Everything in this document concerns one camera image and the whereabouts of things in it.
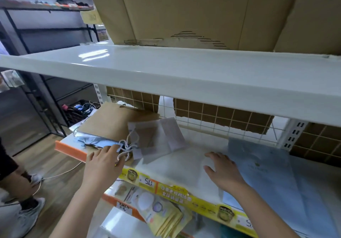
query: price label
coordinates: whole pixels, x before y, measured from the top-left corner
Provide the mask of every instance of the price label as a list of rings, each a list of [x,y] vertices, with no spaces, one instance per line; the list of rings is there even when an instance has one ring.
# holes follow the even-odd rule
[[[250,219],[245,218],[245,217],[242,217],[241,215],[239,215],[239,216],[237,217],[237,222],[238,222],[238,224],[240,224],[241,226],[253,230],[253,226],[252,226],[252,224],[251,224]]]
[[[129,214],[129,215],[132,215],[132,214],[133,214],[133,209],[132,209],[132,208],[129,208],[129,207],[126,206],[125,204],[122,204],[122,203],[117,202],[117,203],[116,203],[116,207],[117,207],[119,210],[122,210],[122,211],[126,212],[126,213]]]
[[[147,175],[140,174],[139,176],[139,186],[149,190],[154,193],[155,191],[155,181],[151,180]]]

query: teal object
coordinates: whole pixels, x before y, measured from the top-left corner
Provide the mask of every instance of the teal object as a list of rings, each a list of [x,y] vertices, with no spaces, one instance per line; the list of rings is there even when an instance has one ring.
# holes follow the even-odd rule
[[[220,225],[221,238],[251,238],[247,234],[243,234],[235,229],[232,229],[225,225]]]

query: white rope handle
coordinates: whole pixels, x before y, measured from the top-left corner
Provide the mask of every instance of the white rope handle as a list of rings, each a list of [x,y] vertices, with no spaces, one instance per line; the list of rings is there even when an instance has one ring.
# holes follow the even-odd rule
[[[126,161],[128,161],[130,159],[130,156],[131,156],[131,152],[133,151],[133,148],[138,148],[137,144],[128,144],[128,140],[129,140],[129,137],[130,137],[130,134],[132,133],[130,132],[128,134],[128,137],[126,140],[122,139],[119,141],[119,144],[120,144],[120,148],[117,150],[117,152],[120,152],[120,151],[123,151],[121,152],[118,156],[117,156],[117,160],[120,159],[120,157],[126,155]]]

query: black sock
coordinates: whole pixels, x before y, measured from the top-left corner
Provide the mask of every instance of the black sock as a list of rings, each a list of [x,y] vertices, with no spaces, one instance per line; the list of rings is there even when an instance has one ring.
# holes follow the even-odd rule
[[[22,176],[23,176],[24,178],[28,179],[29,182],[31,182],[32,176],[29,175],[27,171],[24,171],[23,174],[22,174]]]
[[[24,201],[20,202],[21,210],[28,210],[38,206],[38,201],[33,197],[29,197]]]

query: shoe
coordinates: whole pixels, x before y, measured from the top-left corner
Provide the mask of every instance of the shoe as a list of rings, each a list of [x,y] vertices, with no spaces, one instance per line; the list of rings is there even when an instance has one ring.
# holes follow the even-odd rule
[[[31,186],[36,186],[38,183],[40,183],[43,179],[43,176],[41,176],[40,174],[32,174],[31,175]],[[4,197],[1,198],[1,201],[5,204],[12,202],[12,200],[15,200],[15,197],[12,197],[9,193],[7,193],[7,195],[5,195]]]
[[[18,215],[18,220],[13,227],[11,238],[24,237],[36,224],[40,211],[45,204],[44,198],[37,198],[38,205],[35,208],[21,210]]]

